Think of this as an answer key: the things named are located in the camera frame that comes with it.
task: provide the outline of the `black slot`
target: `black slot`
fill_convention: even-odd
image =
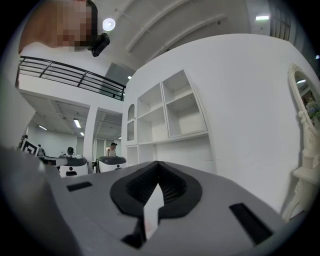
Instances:
[[[92,184],[88,181],[86,182],[82,182],[82,183],[78,183],[78,184],[73,184],[73,185],[68,185],[66,186],[66,188],[72,192],[72,191],[76,191],[76,190],[82,190],[82,189],[85,189],[87,187],[91,187]]]
[[[244,203],[237,203],[229,208],[256,245],[272,236],[270,229]]]
[[[66,176],[77,176],[77,172],[74,171],[74,170],[68,170],[66,173],[65,173]]]

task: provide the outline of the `white pillar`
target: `white pillar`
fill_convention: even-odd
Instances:
[[[86,120],[86,125],[85,125],[85,132],[84,132],[83,156],[87,159],[89,163],[88,170],[90,174],[94,172],[92,168],[92,161],[93,161],[92,143],[94,139],[94,129],[95,129],[97,112],[98,112],[98,106],[96,105],[90,106],[88,117]]]
[[[97,139],[94,139],[93,142],[93,160],[97,159]]]

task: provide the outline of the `white shelf unit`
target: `white shelf unit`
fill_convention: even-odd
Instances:
[[[158,107],[138,118],[138,144],[168,139],[164,107]]]
[[[127,146],[127,165],[134,166],[139,163],[138,159],[138,146]]]
[[[160,83],[158,83],[138,98],[137,116],[140,117],[144,114],[152,112],[163,105],[164,103],[162,99],[161,86]]]
[[[198,99],[183,70],[163,82],[163,94],[170,138],[207,130]]]

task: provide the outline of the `white wall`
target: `white wall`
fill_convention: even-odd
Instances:
[[[96,154],[95,158],[103,157],[106,152],[106,141],[104,139],[96,139]]]
[[[83,156],[84,155],[84,141],[85,137],[76,138],[76,154]]]
[[[129,105],[185,69],[203,104],[217,174],[280,212],[302,155],[302,127],[288,81],[291,63],[320,89],[300,52],[270,36],[219,35],[172,49],[141,67],[128,82],[122,143],[127,141]]]
[[[19,88],[21,92],[32,92],[57,101],[63,99],[86,107],[94,105],[116,113],[123,112],[123,101],[57,81],[20,74]]]
[[[68,147],[77,150],[76,136],[43,130],[33,122],[29,124],[28,140],[36,145],[40,144],[48,157],[57,158],[67,153]]]
[[[216,173],[210,141],[207,136],[158,144],[155,159]]]

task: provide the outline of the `person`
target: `person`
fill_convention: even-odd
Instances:
[[[75,51],[89,47],[98,38],[97,12],[91,0],[41,1],[17,28],[0,63],[1,146],[16,148],[35,114],[17,90],[22,50],[35,42],[51,48],[73,47]]]
[[[73,147],[68,147],[67,153],[69,156],[73,156],[75,154],[74,148]]]
[[[118,144],[112,142],[110,147],[106,148],[106,156],[107,157],[116,157],[116,147]]]
[[[45,150],[41,147],[40,144],[38,144],[38,147],[39,147],[39,151],[38,151],[37,157],[45,157],[46,156]]]

